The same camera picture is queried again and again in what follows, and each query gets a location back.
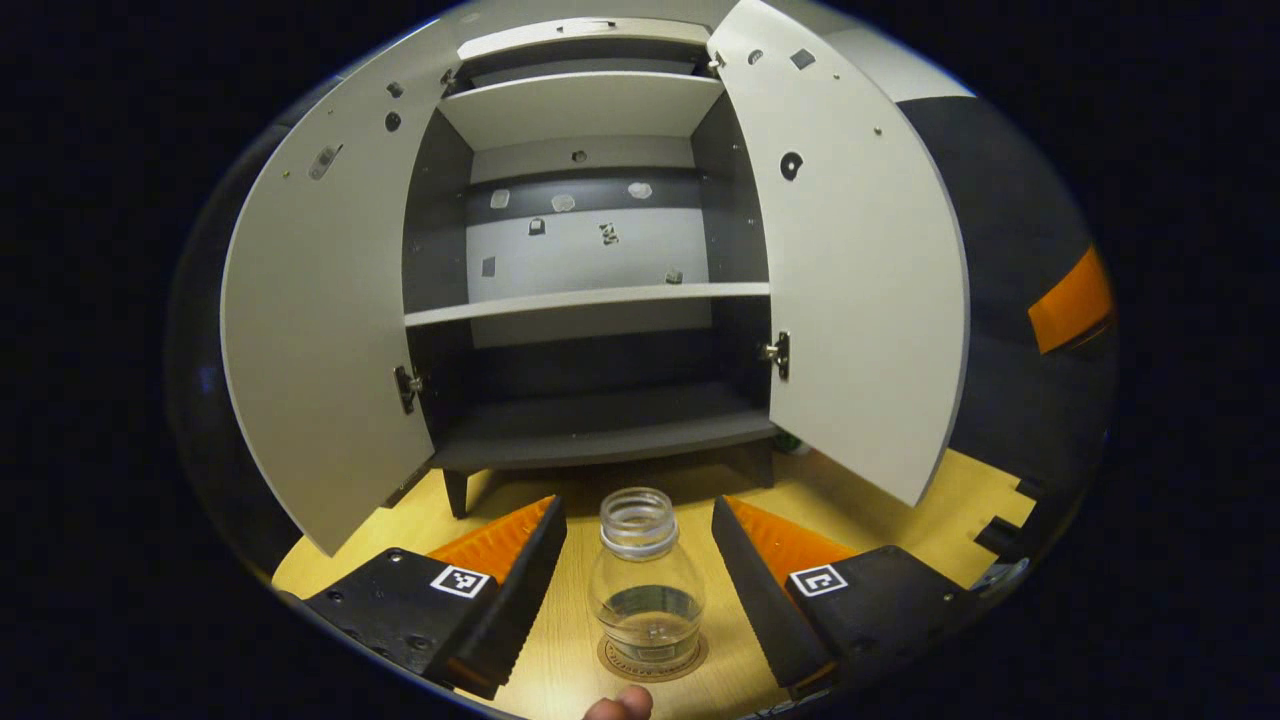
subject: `white cabinet door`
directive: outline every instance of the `white cabinet door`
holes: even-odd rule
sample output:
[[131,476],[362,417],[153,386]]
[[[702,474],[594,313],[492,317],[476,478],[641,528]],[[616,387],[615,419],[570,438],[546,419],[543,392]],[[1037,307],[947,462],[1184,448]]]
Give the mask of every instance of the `white cabinet door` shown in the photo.
[[790,334],[769,416],[915,505],[951,433],[968,345],[964,249],[933,160],[867,76],[758,0],[733,8],[708,50],[755,173],[774,337]]
[[[259,176],[227,258],[223,360],[236,416],[275,497],[326,553],[434,452],[392,372],[410,366],[408,178],[456,47],[447,23],[429,24],[320,100]],[[325,147],[335,155],[315,179]]]

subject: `door hinge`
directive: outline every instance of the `door hinge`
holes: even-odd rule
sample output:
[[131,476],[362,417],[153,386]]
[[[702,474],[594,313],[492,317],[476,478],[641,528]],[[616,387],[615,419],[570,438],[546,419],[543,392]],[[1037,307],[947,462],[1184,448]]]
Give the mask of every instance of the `door hinge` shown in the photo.
[[773,345],[760,347],[760,360],[772,360],[778,366],[778,378],[787,379],[791,374],[791,336],[780,332]]
[[410,375],[404,370],[404,365],[397,365],[392,370],[392,375],[396,377],[396,389],[401,393],[401,407],[404,409],[406,415],[412,415],[413,396],[422,392],[422,378]]

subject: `white shelf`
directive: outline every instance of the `white shelf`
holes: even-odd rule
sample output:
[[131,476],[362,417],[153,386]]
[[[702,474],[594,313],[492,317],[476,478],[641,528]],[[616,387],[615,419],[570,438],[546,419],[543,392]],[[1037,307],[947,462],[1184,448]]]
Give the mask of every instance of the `white shelf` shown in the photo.
[[582,136],[687,138],[724,92],[719,81],[646,72],[564,73],[452,95],[440,113],[476,152]]
[[612,302],[643,302],[652,300],[681,300],[687,297],[741,297],[769,295],[769,283],[691,283],[691,284],[653,284],[643,287],[611,287],[604,290],[580,290],[573,292],[553,292],[527,297],[509,297],[454,305],[436,310],[424,310],[404,315],[404,327],[430,325],[451,320],[530,313],[534,310],[553,310],[557,307],[577,307],[582,305],[608,305]]

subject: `cork coaster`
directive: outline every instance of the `cork coaster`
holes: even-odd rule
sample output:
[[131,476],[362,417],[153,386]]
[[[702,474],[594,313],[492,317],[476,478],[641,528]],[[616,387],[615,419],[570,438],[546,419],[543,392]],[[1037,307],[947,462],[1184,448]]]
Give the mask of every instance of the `cork coaster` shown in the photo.
[[596,646],[596,655],[600,657],[600,664],[604,665],[611,673],[625,679],[634,680],[637,683],[666,683],[667,680],[675,680],[676,678],[684,678],[685,675],[692,673],[699,665],[707,660],[707,653],[710,648],[707,644],[707,635],[698,634],[698,650],[690,659],[673,667],[652,667],[636,664],[630,657],[618,652],[618,648],[613,647],[609,638],[605,635],[600,637],[600,643]]

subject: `clear bottle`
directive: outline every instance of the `clear bottle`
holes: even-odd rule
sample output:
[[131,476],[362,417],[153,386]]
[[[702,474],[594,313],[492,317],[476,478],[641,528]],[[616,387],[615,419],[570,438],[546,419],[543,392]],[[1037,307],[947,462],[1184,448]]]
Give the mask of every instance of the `clear bottle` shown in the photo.
[[698,651],[703,578],[680,547],[671,498],[626,488],[600,503],[591,606],[620,653],[653,670],[678,667]]

